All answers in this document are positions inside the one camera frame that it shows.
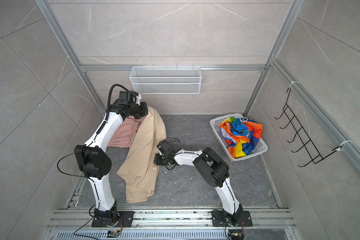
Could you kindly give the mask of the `aluminium frame post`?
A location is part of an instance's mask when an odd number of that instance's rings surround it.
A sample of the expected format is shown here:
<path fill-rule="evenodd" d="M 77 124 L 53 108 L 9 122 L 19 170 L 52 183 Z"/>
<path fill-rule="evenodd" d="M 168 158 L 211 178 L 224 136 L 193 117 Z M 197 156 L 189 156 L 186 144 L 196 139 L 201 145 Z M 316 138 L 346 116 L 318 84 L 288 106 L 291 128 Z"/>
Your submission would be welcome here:
<path fill-rule="evenodd" d="M 81 78 L 81 80 L 83 81 L 87 90 L 89 91 L 95 104 L 99 108 L 100 112 L 104 115 L 106 112 L 106 108 L 105 108 L 102 100 L 100 99 L 97 91 L 95 90 L 94 86 L 92 85 L 90 79 L 88 78 L 87 74 L 85 73 L 85 71 L 82 70 L 78 56 L 76 55 L 74 49 L 72 48 L 71 44 L 69 43 L 69 41 L 68 41 L 61 25 L 59 24 L 55 14 L 53 13 L 53 10 L 52 10 L 51 6 L 49 5 L 48 1 L 35 0 L 35 2 L 38 5 L 42 14 L 44 15 L 45 19 L 47 20 L 48 24 L 50 25 L 53 33 L 55 34 L 60 45 L 62 46 L 63 50 L 67 54 L 69 60 L 73 64 L 79 77 Z"/>

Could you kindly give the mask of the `multicolour orange blue shorts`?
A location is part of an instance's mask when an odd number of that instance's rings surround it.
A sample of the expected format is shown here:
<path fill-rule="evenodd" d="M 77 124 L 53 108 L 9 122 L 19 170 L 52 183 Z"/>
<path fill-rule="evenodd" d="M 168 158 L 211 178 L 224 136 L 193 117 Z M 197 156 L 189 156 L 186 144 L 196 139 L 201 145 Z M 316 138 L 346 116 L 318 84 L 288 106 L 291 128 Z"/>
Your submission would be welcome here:
<path fill-rule="evenodd" d="M 263 125 L 248 118 L 230 117 L 219 127 L 234 159 L 249 155 L 256 148 L 263 133 Z"/>

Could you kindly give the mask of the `pink drawstring shorts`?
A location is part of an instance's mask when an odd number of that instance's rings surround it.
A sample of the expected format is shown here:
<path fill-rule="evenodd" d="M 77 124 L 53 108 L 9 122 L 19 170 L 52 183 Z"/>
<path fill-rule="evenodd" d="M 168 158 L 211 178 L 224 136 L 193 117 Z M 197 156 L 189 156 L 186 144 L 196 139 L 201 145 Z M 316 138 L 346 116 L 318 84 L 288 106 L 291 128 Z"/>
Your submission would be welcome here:
<path fill-rule="evenodd" d="M 144 121 L 145 117 L 135 119 L 134 117 L 126 118 L 114 132 L 108 147 L 129 148 Z"/>

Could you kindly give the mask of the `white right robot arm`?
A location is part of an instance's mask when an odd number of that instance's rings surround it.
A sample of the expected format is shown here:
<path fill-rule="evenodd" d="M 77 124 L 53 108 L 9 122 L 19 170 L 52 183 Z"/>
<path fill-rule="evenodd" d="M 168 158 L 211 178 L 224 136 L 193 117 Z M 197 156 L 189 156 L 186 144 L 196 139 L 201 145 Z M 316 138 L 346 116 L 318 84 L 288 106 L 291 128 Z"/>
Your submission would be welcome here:
<path fill-rule="evenodd" d="M 158 146 L 158 150 L 159 153 L 154 159 L 155 165 L 195 167 L 206 183 L 215 188 L 223 209 L 211 211 L 214 227 L 253 226 L 249 211 L 243 209 L 232 190 L 228 164 L 211 148 L 192 152 L 163 145 Z"/>

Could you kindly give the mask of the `beige shorts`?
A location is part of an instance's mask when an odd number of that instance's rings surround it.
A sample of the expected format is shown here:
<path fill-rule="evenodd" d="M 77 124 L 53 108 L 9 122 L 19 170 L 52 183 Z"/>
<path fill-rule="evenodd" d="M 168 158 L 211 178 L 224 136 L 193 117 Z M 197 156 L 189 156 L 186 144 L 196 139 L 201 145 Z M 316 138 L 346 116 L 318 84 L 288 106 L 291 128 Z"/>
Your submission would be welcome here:
<path fill-rule="evenodd" d="M 127 203 L 140 203 L 155 194 L 159 167 L 154 164 L 157 144 L 167 138 L 164 121 L 157 110 L 148 107 L 127 158 L 117 174 L 126 182 Z"/>

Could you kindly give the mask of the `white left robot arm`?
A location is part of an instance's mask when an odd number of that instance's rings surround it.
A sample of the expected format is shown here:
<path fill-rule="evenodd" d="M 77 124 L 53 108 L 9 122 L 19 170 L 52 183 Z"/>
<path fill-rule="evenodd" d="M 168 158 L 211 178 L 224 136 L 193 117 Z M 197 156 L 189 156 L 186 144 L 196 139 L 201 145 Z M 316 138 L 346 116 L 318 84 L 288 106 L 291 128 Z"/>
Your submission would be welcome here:
<path fill-rule="evenodd" d="M 106 148 L 127 117 L 141 119 L 147 114 L 148 107 L 141 101 L 141 95 L 120 84 L 114 84 L 109 91 L 102 123 L 83 145 L 74 148 L 73 155 L 79 170 L 83 173 L 82 177 L 90 182 L 96 201 L 92 216 L 93 227 L 122 227 L 122 216 L 126 216 L 128 220 L 133 216 L 132 212 L 118 212 L 109 182 L 112 161 L 106 154 Z"/>

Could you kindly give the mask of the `white plastic laundry basket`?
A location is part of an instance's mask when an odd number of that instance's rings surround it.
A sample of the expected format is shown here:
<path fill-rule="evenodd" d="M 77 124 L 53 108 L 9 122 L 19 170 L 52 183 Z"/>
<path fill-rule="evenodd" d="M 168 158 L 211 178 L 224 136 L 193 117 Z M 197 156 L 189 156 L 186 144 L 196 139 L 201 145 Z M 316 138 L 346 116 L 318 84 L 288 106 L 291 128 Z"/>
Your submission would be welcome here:
<path fill-rule="evenodd" d="M 263 125 L 243 117 L 228 114 L 210 120 L 213 133 L 231 162 L 246 160 L 265 153 Z"/>

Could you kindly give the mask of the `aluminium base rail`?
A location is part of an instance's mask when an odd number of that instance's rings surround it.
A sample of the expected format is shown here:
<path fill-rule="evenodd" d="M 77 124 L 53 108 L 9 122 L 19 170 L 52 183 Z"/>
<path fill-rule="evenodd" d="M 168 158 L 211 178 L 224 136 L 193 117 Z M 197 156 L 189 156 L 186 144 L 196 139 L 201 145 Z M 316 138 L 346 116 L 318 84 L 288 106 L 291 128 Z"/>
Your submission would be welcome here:
<path fill-rule="evenodd" d="M 214 208 L 121 208 L 122 220 L 101 226 L 89 209 L 56 210 L 48 240 L 300 240 L 287 209 L 249 207 L 237 225 Z"/>

